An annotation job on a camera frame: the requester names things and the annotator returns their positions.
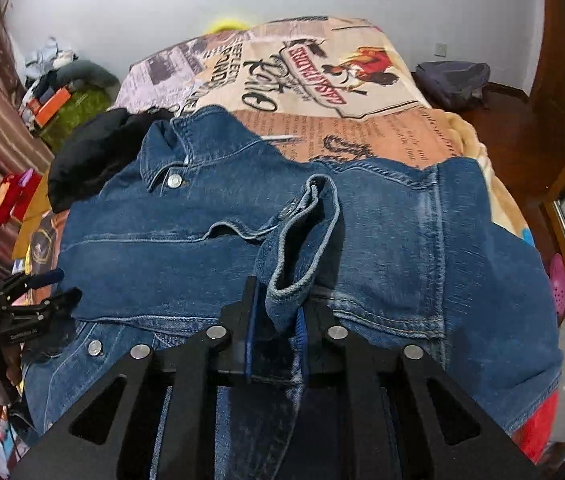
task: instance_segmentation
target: green fabric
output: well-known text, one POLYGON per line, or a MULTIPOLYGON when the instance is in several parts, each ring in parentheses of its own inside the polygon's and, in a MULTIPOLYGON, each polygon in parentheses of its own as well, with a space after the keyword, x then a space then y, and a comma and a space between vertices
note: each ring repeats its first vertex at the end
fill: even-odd
POLYGON ((101 88, 87 86, 77 90, 45 124, 38 136, 47 143, 55 155, 76 126, 104 112, 110 106, 111 99, 101 88))

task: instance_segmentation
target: pink slipper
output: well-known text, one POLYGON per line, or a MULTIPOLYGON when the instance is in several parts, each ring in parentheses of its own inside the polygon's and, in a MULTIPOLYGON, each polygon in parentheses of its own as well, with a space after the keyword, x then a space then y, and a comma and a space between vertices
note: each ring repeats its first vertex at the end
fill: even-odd
POLYGON ((549 264, 549 280, 554 289, 556 314, 561 319, 565 314, 565 264, 560 254, 554 254, 549 264))

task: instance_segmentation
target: backpack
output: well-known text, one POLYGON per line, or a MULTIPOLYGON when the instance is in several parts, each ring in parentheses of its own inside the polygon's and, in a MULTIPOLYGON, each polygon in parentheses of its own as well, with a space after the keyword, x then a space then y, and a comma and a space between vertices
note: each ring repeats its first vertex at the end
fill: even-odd
POLYGON ((416 66, 419 88, 431 95, 446 110, 469 107, 472 97, 482 101, 482 88, 489 81, 487 63, 468 61, 432 61, 416 66))

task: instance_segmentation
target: power socket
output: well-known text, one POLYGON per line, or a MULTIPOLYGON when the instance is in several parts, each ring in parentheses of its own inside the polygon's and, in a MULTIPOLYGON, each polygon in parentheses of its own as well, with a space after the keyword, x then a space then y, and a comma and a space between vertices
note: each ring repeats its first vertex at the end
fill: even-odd
POLYGON ((434 56, 447 57, 447 45, 444 43, 436 43, 434 48, 434 56))

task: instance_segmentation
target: blue denim jacket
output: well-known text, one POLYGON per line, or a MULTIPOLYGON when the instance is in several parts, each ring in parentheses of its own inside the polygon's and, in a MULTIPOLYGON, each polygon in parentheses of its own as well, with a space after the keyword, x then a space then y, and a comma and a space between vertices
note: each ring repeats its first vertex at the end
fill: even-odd
MULTIPOLYGON (((470 158, 301 164, 205 107, 154 123, 137 160, 74 204, 58 266, 83 299, 23 357, 41 432, 135 344, 213 324, 252 273, 281 334, 305 302, 326 302, 375 345, 423 346, 510 433, 559 380, 539 254, 492 223, 470 158)), ((276 475, 303 397, 296 368, 272 378, 283 388, 221 391, 218 478, 276 475)))

